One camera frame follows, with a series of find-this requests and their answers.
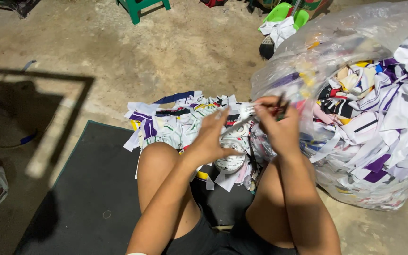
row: pile of fabric scraps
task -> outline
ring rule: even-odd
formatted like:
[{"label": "pile of fabric scraps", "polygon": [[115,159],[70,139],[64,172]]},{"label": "pile of fabric scraps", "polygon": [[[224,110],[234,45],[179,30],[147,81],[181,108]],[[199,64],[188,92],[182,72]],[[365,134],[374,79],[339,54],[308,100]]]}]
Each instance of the pile of fabric scraps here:
[{"label": "pile of fabric scraps", "polygon": [[317,136],[302,133],[301,147],[317,182],[346,203],[399,209],[408,197],[408,49],[344,67],[313,115]]},{"label": "pile of fabric scraps", "polygon": [[266,21],[259,27],[259,30],[263,35],[269,34],[273,43],[273,51],[275,52],[284,40],[296,33],[294,17],[289,16],[282,21]]},{"label": "pile of fabric scraps", "polygon": [[[162,109],[161,104],[175,102],[174,107]],[[205,98],[201,91],[188,91],[178,93],[172,96],[164,97],[152,104],[143,102],[128,103],[128,112],[125,117],[128,118],[133,126],[135,133],[124,145],[124,148],[132,151],[134,148],[145,148],[153,142],[165,142],[183,153],[187,147],[195,140],[201,127],[202,118],[230,106],[231,111],[227,123],[222,129],[222,133],[241,120],[240,110],[244,103],[237,102],[234,95],[220,96],[216,98]],[[240,170],[233,174],[219,173],[215,180],[203,172],[200,172],[202,166],[196,169],[196,173],[191,177],[206,181],[208,190],[213,190],[214,182],[230,192],[235,184],[244,185],[251,192],[256,191],[256,179],[261,169],[260,166],[253,167],[254,157],[251,156],[248,142],[248,135],[251,126],[254,124],[247,123],[242,132],[230,133],[230,139],[238,140],[244,147],[247,157]]]}]

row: green stool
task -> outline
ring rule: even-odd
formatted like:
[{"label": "green stool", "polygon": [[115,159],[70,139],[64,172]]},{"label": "green stool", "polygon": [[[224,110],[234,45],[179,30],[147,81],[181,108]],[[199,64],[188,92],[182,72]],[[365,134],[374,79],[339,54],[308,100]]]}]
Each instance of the green stool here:
[{"label": "green stool", "polygon": [[139,3],[136,3],[135,0],[116,0],[116,4],[118,6],[119,3],[121,3],[122,6],[128,11],[134,25],[140,22],[140,17],[138,16],[139,11],[158,2],[163,2],[165,9],[171,9],[169,0],[143,0]]}]

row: hand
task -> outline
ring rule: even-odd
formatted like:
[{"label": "hand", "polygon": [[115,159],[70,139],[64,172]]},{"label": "hand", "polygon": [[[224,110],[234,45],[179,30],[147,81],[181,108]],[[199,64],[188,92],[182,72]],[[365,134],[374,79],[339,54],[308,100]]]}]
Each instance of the hand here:
[{"label": "hand", "polygon": [[185,150],[182,156],[195,168],[211,163],[219,158],[240,155],[235,149],[221,148],[221,127],[226,124],[230,108],[218,110],[205,117],[195,141]]},{"label": "hand", "polygon": [[284,157],[300,153],[298,112],[294,107],[289,106],[284,119],[277,122],[271,114],[277,101],[278,97],[276,96],[261,97],[254,101],[262,103],[254,107],[258,118],[261,119],[261,127],[263,126],[270,145],[277,154]]}]

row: black shorts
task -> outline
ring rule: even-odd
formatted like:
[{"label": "black shorts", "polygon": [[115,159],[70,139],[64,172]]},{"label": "black shorts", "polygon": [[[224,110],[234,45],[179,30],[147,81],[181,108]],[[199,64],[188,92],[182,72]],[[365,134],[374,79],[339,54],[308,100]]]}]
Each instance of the black shorts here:
[{"label": "black shorts", "polygon": [[295,248],[276,247],[262,239],[250,227],[245,214],[229,234],[215,234],[201,209],[196,226],[186,235],[172,240],[163,255],[298,255],[298,252]]}]

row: concrete floor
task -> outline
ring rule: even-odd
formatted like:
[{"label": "concrete floor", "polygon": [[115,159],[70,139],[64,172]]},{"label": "concrete floor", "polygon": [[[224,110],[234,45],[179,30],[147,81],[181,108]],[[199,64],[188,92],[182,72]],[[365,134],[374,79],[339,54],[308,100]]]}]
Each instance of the concrete floor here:
[{"label": "concrete floor", "polygon": [[[329,10],[366,2],[335,0]],[[1,255],[14,251],[88,119],[128,128],[123,117],[127,102],[153,102],[188,90],[249,99],[249,78],[264,66],[258,55],[262,18],[250,15],[246,3],[233,0],[215,8],[198,0],[170,4],[171,10],[157,9],[136,26],[114,0],[43,0],[25,20],[0,10],[0,68],[21,69],[37,60],[29,71],[96,78],[68,126],[82,84],[31,78],[26,93],[26,78],[0,75],[0,81],[23,95],[13,100],[16,120],[0,117],[0,147],[49,127],[40,141],[0,148],[10,186],[0,205]],[[337,226],[343,254],[408,254],[408,201],[397,212],[376,212],[321,196]]]}]

